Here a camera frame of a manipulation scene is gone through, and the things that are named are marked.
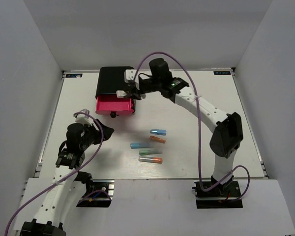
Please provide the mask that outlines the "white eraser with red label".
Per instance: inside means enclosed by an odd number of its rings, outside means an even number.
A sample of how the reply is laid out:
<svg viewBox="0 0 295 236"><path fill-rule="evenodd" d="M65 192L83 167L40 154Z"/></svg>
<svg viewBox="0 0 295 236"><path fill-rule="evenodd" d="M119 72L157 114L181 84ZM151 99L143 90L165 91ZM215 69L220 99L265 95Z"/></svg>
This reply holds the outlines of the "white eraser with red label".
<svg viewBox="0 0 295 236"><path fill-rule="evenodd" d="M116 95L117 95L118 98L124 98L124 97L127 96L127 93L125 91L123 91L123 90L117 90Z"/></svg>

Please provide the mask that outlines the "pink top drawer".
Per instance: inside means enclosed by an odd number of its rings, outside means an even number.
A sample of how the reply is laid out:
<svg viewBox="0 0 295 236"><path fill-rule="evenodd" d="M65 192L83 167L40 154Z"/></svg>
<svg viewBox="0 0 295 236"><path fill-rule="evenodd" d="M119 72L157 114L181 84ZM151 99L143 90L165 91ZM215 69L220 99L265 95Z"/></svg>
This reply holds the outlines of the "pink top drawer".
<svg viewBox="0 0 295 236"><path fill-rule="evenodd" d="M118 98L116 95L99 95L96 99L96 114L110 116L127 116L135 112L135 103L131 98Z"/></svg>

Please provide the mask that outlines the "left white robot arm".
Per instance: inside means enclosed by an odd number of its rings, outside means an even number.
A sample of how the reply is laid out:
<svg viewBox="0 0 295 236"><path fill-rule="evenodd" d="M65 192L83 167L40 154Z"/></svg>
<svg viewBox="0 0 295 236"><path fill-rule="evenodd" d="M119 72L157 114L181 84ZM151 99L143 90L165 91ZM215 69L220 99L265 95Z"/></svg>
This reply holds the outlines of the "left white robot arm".
<svg viewBox="0 0 295 236"><path fill-rule="evenodd" d="M85 151L92 145L110 139L114 129L98 119L83 118L67 127L66 140L59 147L53 177L54 188L46 192L44 201L30 222L24 222L22 236L64 236L64 223L71 209L83 196L94 191L92 175L79 168Z"/></svg>

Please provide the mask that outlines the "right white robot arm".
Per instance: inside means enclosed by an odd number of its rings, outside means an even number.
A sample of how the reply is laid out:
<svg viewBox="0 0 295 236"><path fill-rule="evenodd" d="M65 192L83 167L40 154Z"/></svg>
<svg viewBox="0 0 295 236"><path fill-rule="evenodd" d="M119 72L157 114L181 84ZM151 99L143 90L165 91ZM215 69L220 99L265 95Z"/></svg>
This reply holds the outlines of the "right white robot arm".
<svg viewBox="0 0 295 236"><path fill-rule="evenodd" d="M149 67L151 74L146 79L139 76L138 70L125 71L124 80L128 84L125 97L141 100L147 93L158 91L192 113L199 125L204 124L212 133L209 146L215 154L215 161L211 186L205 188L202 181L199 186L203 192L213 191L218 196L224 196L233 182L235 154L243 140L241 116L236 112L226 113L201 98L194 82L174 77L164 59L153 59Z"/></svg>

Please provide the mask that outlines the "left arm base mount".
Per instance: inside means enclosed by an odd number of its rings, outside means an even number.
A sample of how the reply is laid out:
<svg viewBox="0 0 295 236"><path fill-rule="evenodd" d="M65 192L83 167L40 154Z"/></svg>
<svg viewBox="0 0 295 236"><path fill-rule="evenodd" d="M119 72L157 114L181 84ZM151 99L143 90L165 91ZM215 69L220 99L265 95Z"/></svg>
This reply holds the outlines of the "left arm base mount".
<svg viewBox="0 0 295 236"><path fill-rule="evenodd" d="M93 180L90 190L79 200L76 207L108 208L115 188L114 180Z"/></svg>

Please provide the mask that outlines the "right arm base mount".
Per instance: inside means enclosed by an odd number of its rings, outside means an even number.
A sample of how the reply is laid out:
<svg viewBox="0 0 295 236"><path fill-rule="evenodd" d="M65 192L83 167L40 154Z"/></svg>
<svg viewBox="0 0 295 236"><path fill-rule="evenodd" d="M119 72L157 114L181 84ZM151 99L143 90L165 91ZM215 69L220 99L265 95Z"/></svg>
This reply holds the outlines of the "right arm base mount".
<svg viewBox="0 0 295 236"><path fill-rule="evenodd" d="M233 181L221 192L217 187L204 192L200 189L200 183L194 182L192 191L195 193L197 209L223 209L223 208L243 208L241 191L238 181Z"/></svg>

